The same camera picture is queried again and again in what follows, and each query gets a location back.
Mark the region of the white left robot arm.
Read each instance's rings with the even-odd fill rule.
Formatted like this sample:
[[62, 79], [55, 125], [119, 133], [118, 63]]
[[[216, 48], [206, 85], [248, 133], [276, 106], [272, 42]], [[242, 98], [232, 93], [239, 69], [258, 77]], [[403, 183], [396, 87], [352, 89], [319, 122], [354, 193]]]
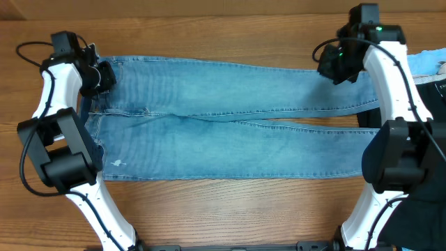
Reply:
[[53, 33], [48, 44], [54, 51], [38, 64], [44, 81], [38, 108], [17, 125], [22, 184], [39, 197], [67, 197], [102, 250], [147, 250], [112, 199], [102, 178], [102, 149], [77, 113], [78, 97], [90, 102], [116, 84], [112, 67], [99, 60], [95, 44], [71, 31]]

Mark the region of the light blue denim jeans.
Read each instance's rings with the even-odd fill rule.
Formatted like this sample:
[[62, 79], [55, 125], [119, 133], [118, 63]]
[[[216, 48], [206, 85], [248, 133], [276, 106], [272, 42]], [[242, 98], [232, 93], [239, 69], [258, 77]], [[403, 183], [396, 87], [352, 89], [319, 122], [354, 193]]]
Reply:
[[314, 70], [155, 56], [108, 58], [116, 85], [81, 115], [116, 181], [345, 178], [361, 174], [372, 128], [298, 124], [378, 107], [371, 80]]

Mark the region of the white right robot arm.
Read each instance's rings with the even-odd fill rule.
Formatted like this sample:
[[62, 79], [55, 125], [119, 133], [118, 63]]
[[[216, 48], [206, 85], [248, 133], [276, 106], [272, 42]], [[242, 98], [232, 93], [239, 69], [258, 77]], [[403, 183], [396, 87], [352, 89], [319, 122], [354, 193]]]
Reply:
[[406, 38], [399, 25], [380, 23], [379, 7], [361, 3], [348, 23], [322, 42], [317, 71], [340, 84], [365, 70], [380, 105], [381, 127], [362, 154], [366, 185], [328, 250], [392, 250], [378, 239], [397, 206], [445, 160], [445, 124], [434, 121], [417, 92]]

